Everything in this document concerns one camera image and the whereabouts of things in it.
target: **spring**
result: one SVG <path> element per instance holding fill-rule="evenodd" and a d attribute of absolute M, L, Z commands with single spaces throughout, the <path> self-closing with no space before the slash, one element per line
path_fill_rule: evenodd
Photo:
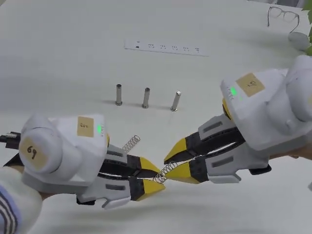
<path fill-rule="evenodd" d="M 174 161 L 169 162 L 154 178 L 153 181 L 163 184 L 167 178 L 166 174 L 176 168 L 178 164 Z"/>
<path fill-rule="evenodd" d="M 135 147 L 135 146 L 138 144 L 138 142 L 139 142 L 140 140 L 141 140 L 141 139 L 140 139 L 139 136 L 134 135 L 134 136 L 127 142 L 127 144 L 125 144 L 125 145 L 122 147 L 122 149 L 123 149 L 126 153 L 128 153 L 128 152 L 130 152 L 130 150 L 132 150 L 133 147 Z"/>
<path fill-rule="evenodd" d="M 17 134 L 14 134 L 14 133 L 7 133 L 7 134 L 5 134 L 5 136 L 7 137 L 7 138 L 17 138 Z"/>

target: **green plant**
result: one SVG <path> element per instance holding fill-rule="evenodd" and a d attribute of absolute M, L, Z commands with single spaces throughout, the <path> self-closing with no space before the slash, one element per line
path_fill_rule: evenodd
<path fill-rule="evenodd" d="M 306 0 L 305 5 L 302 8 L 302 11 L 308 11 L 308 19 L 311 25 L 312 24 L 312 0 Z M 309 31 L 308 37 L 309 37 L 310 43 L 312 44 L 312 27 Z M 310 45 L 310 47 L 306 50 L 306 54 L 309 56 L 312 56 L 312 45 Z"/>

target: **handwritten number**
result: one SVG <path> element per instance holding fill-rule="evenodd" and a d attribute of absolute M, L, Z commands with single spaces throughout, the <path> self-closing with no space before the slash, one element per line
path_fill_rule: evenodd
<path fill-rule="evenodd" d="M 33 149 L 33 156 L 31 157 L 31 159 L 35 159 L 36 154 L 37 154 L 37 151 Z"/>
<path fill-rule="evenodd" d="M 27 152 L 30 153 L 30 154 L 33 154 L 33 156 L 31 157 L 31 159 L 35 159 L 36 157 L 36 154 L 37 154 L 37 150 L 36 149 L 33 149 L 33 146 L 29 146 L 27 148 Z"/>
<path fill-rule="evenodd" d="M 247 86 L 248 87 L 257 86 L 257 83 L 255 81 L 251 81 Z"/>
<path fill-rule="evenodd" d="M 29 146 L 29 147 L 27 148 L 27 152 L 28 152 L 28 153 L 31 153 L 32 149 L 33 149 L 33 146 L 31 145 L 31 146 Z"/>
<path fill-rule="evenodd" d="M 85 124 L 83 124 L 83 123 L 80 123 L 80 127 L 81 127 L 81 128 L 87 128 L 88 125 L 85 125 Z"/>

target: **metal pin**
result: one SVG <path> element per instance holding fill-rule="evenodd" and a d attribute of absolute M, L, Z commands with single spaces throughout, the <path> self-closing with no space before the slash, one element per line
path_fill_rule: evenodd
<path fill-rule="evenodd" d="M 121 106 L 122 105 L 122 100 L 121 100 L 121 84 L 117 84 L 116 85 L 116 102 L 115 104 L 117 106 Z"/>
<path fill-rule="evenodd" d="M 151 90 L 150 88 L 146 88 L 144 92 L 144 99 L 143 99 L 143 104 L 142 104 L 142 107 L 144 109 L 148 108 L 148 99 L 150 98 L 150 90 Z"/>
<path fill-rule="evenodd" d="M 180 91 L 177 91 L 175 93 L 175 99 L 174 99 L 174 102 L 170 108 L 171 111 L 177 111 L 177 105 L 179 103 L 179 100 L 180 100 L 180 97 L 181 97 L 181 92 Z"/>

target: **power strip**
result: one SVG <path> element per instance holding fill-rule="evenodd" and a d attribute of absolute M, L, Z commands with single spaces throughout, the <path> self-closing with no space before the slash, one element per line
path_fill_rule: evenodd
<path fill-rule="evenodd" d="M 155 43 L 141 40 L 128 40 L 124 41 L 125 49 L 140 50 L 150 52 L 162 52 L 181 55 L 195 55 L 207 57 L 208 53 L 203 47 L 192 45 L 177 45 L 172 43 Z"/>

